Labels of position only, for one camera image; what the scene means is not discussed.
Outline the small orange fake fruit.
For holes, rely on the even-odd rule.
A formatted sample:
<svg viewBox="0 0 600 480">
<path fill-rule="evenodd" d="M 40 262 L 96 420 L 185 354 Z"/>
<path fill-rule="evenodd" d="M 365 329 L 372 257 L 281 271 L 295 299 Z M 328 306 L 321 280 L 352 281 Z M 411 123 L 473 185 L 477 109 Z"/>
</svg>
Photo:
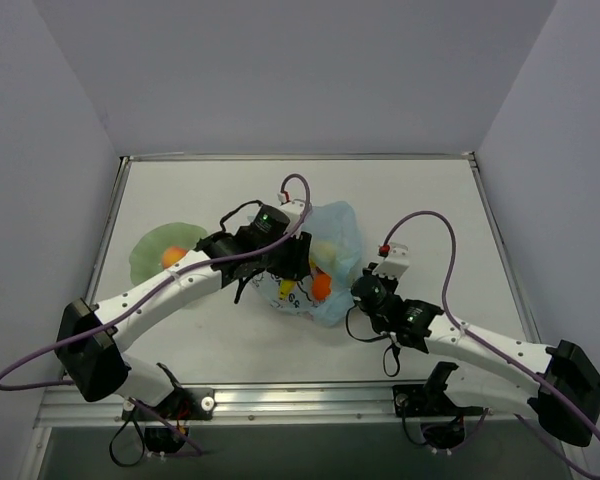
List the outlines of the small orange fake fruit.
<svg viewBox="0 0 600 480">
<path fill-rule="evenodd" d="M 318 302 L 325 301 L 331 294 L 331 277 L 326 273 L 318 273 L 313 279 L 311 293 Z"/>
</svg>

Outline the blue translucent plastic bag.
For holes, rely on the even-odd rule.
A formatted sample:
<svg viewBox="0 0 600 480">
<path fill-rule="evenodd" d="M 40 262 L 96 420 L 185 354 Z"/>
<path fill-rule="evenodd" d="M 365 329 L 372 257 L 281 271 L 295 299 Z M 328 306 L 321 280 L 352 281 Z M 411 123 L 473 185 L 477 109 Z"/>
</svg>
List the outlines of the blue translucent plastic bag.
<svg viewBox="0 0 600 480">
<path fill-rule="evenodd" d="M 311 235 L 310 275 L 284 297 L 279 294 L 282 280 L 268 272 L 250 286 L 275 310 L 330 328 L 353 306 L 350 286 L 361 273 L 362 234 L 353 207 L 344 201 L 314 206 L 301 230 Z"/>
</svg>

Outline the orange fake peach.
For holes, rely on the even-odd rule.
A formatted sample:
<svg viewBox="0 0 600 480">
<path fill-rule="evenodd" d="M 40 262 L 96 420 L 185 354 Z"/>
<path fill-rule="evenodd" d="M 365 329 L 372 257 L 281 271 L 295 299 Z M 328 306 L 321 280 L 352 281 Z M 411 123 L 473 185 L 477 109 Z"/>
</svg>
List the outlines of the orange fake peach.
<svg viewBox="0 0 600 480">
<path fill-rule="evenodd" d="M 168 247 L 161 256 L 161 266 L 163 269 L 170 268 L 178 263 L 188 253 L 188 250 L 179 246 Z"/>
</svg>

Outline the yellow fake banana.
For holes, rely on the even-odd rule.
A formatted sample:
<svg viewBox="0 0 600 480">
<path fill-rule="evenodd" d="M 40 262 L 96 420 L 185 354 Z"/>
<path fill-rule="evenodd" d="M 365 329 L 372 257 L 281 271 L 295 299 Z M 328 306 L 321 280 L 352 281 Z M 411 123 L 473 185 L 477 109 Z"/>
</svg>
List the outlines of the yellow fake banana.
<svg viewBox="0 0 600 480">
<path fill-rule="evenodd" d="M 278 299 L 285 301 L 289 295 L 292 293 L 293 289 L 296 286 L 296 281 L 283 279 L 280 281 L 278 288 Z"/>
</svg>

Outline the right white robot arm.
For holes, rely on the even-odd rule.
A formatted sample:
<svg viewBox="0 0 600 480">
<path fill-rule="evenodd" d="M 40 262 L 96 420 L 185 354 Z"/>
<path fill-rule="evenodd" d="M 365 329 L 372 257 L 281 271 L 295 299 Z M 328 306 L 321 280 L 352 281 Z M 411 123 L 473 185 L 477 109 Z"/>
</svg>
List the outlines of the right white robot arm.
<svg viewBox="0 0 600 480">
<path fill-rule="evenodd" d="M 554 438 L 586 447 L 600 415 L 600 373 L 577 344 L 512 339 L 451 318 L 443 307 L 403 299 L 397 282 L 365 272 L 355 305 L 395 350 L 439 355 L 424 388 L 435 412 L 484 407 L 532 417 Z"/>
</svg>

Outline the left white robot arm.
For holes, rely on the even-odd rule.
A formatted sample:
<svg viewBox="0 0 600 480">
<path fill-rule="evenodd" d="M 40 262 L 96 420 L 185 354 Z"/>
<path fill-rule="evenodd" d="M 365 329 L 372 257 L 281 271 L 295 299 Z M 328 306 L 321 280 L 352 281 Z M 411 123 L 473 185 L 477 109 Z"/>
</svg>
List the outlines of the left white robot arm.
<svg viewBox="0 0 600 480">
<path fill-rule="evenodd" d="M 302 224 L 311 207 L 299 201 L 263 205 L 236 233 L 218 231 L 198 242 L 173 266 L 92 307 L 83 299 L 63 312 L 55 354 L 83 399 L 110 395 L 134 399 L 159 419 L 189 401 L 163 364 L 148 364 L 127 350 L 148 330 L 185 306 L 269 271 L 299 281 L 310 273 L 311 236 Z"/>
</svg>

